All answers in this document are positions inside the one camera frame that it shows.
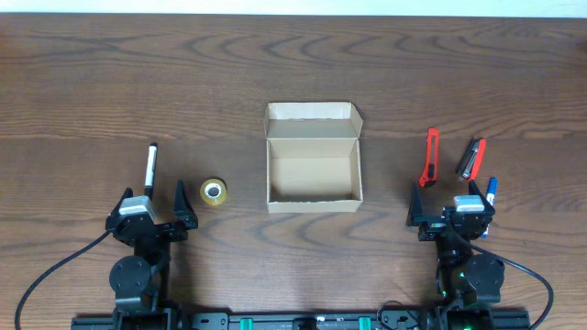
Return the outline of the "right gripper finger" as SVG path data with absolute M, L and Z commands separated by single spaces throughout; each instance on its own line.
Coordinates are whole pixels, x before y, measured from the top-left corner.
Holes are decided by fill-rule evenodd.
M 480 188 L 478 187 L 478 185 L 476 184 L 475 181 L 468 182 L 468 189 L 469 189 L 469 195 L 477 195 L 481 198 L 485 197 L 485 195 L 482 193 L 482 191 L 480 190 Z
M 419 185 L 417 182 L 414 182 L 411 194 L 411 201 L 408 209 L 408 214 L 405 220 L 405 224 L 407 226 L 419 226 L 424 216 L 425 212 L 422 205 L 422 198 L 419 191 Z

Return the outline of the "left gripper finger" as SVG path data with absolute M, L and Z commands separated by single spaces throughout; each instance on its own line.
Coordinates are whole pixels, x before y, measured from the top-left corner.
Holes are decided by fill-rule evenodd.
M 127 187 L 125 189 L 125 191 L 123 192 L 121 198 L 119 199 L 117 206 L 120 206 L 125 199 L 131 198 L 132 196 L 133 196 L 133 190 L 130 187 Z
M 187 198 L 182 180 L 177 182 L 172 211 L 185 227 L 198 227 L 198 218 Z

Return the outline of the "blue whiteboard marker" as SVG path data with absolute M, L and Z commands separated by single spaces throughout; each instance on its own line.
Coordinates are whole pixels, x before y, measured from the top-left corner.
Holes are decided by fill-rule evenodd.
M 487 186 L 487 191 L 486 191 L 486 201 L 490 204 L 490 205 L 494 205 L 494 198 L 496 195 L 496 188 L 497 188 L 497 183 L 498 180 L 495 177 L 491 177 Z

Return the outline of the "orange and black stapler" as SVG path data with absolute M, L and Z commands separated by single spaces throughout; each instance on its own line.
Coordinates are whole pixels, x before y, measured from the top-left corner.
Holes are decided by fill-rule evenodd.
M 456 173 L 462 181 L 475 180 L 482 165 L 487 141 L 485 138 L 474 138 L 467 147 Z

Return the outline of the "yellow clear tape roll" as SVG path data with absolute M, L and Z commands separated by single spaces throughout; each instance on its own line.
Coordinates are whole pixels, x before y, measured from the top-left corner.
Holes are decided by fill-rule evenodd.
M 220 205 L 227 199 L 227 187 L 219 179 L 208 179 L 203 182 L 200 194 L 206 204 Z

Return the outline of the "orange utility knife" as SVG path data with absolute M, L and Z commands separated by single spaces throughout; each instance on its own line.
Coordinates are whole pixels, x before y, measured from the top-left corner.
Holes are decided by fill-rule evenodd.
M 426 164 L 418 180 L 418 184 L 422 188 L 432 187 L 437 182 L 438 140 L 438 130 L 430 127 L 426 136 Z

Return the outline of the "black whiteboard marker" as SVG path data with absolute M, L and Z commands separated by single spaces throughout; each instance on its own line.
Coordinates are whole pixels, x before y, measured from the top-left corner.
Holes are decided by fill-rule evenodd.
M 158 144 L 152 142 L 149 145 L 149 153 L 147 158 L 147 166 L 144 181 L 144 194 L 150 199 L 153 196 L 153 187 L 155 181 L 155 171 L 157 163 Z

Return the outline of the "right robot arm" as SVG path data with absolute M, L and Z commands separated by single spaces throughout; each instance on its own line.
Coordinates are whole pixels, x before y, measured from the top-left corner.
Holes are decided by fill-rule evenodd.
M 494 329 L 493 305 L 501 301 L 504 264 L 485 252 L 474 253 L 471 241 L 482 236 L 495 210 L 474 181 L 469 193 L 453 198 L 441 215 L 425 212 L 419 184 L 413 184 L 405 224 L 418 229 L 420 241 L 437 250 L 437 292 L 443 304 L 418 316 L 421 329 Z

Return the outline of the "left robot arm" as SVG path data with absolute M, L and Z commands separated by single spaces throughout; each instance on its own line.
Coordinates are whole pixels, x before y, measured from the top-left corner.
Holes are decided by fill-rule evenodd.
M 190 317 L 168 297 L 171 244 L 188 238 L 198 227 L 182 181 L 177 182 L 172 212 L 176 220 L 157 224 L 148 187 L 135 196 L 128 188 L 106 218 L 114 239 L 133 248 L 112 267 L 109 284 L 115 293 L 115 329 L 189 329 Z

